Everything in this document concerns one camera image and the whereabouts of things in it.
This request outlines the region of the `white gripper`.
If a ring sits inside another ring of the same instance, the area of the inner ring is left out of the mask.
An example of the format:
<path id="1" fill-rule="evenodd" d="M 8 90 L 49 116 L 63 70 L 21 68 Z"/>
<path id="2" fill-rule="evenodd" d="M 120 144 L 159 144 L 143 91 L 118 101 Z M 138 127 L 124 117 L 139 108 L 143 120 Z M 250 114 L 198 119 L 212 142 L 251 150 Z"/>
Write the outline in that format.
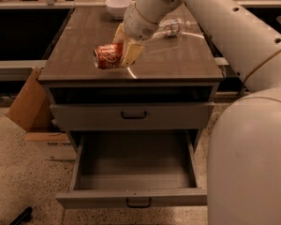
<path id="1" fill-rule="evenodd" d="M 128 7 L 124 16 L 124 23 L 121 22 L 118 25 L 112 41 L 113 43 L 123 43 L 125 33 L 130 37 L 124 42 L 123 55 L 120 60 L 121 68 L 126 68 L 134 64 L 143 49 L 142 43 L 137 40 L 151 38 L 157 27 L 157 24 L 148 22 L 141 16 L 134 4 Z"/>

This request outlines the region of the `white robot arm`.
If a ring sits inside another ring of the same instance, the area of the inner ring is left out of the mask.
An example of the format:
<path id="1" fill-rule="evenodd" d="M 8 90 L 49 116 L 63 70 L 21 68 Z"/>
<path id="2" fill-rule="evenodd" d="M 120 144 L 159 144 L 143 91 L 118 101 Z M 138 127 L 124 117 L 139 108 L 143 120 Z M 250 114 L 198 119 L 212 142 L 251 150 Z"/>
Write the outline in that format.
<path id="1" fill-rule="evenodd" d="M 126 35 L 150 38 L 180 4 L 249 91 L 210 136 L 209 225 L 281 225 L 281 34 L 233 0 L 136 0 L 125 14 Z"/>

